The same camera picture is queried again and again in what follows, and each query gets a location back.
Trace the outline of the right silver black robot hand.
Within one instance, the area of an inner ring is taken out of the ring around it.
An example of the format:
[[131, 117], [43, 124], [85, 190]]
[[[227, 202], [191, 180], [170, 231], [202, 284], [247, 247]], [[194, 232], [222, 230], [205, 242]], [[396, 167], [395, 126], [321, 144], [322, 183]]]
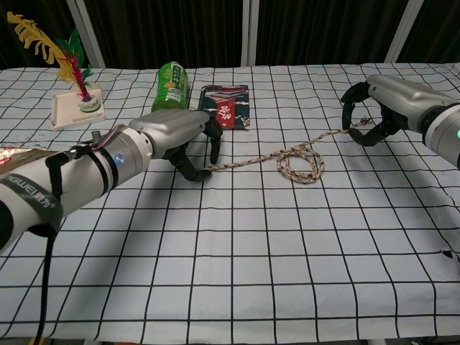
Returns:
[[[351, 127], [357, 103], [371, 98], [380, 105], [382, 120], [366, 134]], [[353, 85], [342, 97], [342, 128], [363, 147], [372, 147], [399, 130], [422, 134], [428, 120], [458, 101], [428, 86], [386, 75], [371, 75]]]

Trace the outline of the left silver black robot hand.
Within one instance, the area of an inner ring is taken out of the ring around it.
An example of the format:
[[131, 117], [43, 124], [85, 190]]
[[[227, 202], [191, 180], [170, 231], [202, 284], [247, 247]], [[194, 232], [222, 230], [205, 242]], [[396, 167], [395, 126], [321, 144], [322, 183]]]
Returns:
[[186, 180], [201, 182], [211, 176], [210, 171], [197, 169], [186, 155], [189, 142], [205, 134], [211, 141], [210, 163], [217, 163], [223, 129], [208, 112], [160, 109], [130, 121], [129, 128], [148, 138], [153, 160], [169, 161]]

